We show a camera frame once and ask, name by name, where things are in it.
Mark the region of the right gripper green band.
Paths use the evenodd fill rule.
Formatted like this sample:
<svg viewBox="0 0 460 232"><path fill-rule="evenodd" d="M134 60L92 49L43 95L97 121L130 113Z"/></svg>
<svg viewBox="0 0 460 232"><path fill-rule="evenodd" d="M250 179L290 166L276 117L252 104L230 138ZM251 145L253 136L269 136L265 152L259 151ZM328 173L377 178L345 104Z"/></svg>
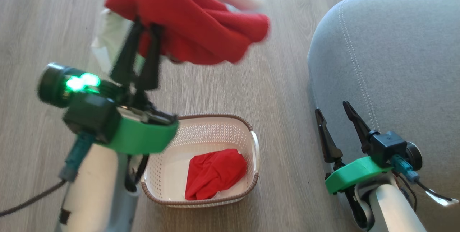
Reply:
<svg viewBox="0 0 460 232"><path fill-rule="evenodd" d="M352 121L358 138L361 142L361 150L363 153L372 153L372 145L370 139L380 134L377 130L371 130L365 121L355 111L349 101L343 101L343 107L346 115ZM335 145L335 142L327 129L327 122L322 111L319 108L315 109L315 117L317 121L318 132L320 135L320 143L322 148L323 159L325 163L341 163L343 153ZM409 142L406 150L406 162L408 162L414 171L418 171L423 166L423 158L419 148ZM325 186L329 194L338 193L352 187L358 183L368 181L369 179L383 173L393 170L394 167L381 167L375 163L370 156L359 158L350 164L340 167L332 172L325 179Z"/></svg>

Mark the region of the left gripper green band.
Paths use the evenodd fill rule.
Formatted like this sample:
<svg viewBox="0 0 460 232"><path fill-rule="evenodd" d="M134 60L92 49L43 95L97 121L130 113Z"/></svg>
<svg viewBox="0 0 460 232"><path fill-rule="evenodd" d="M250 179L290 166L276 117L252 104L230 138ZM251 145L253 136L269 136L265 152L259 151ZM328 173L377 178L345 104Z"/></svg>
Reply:
<svg viewBox="0 0 460 232"><path fill-rule="evenodd" d="M39 80L39 99L65 110L63 122L74 134L88 133L96 144L127 155L162 152L179 128L176 115L158 111L144 92L159 87L161 37L163 27L148 28L151 42L142 71L134 65L144 26L135 19L110 73L111 81L82 70L48 64Z"/></svg>

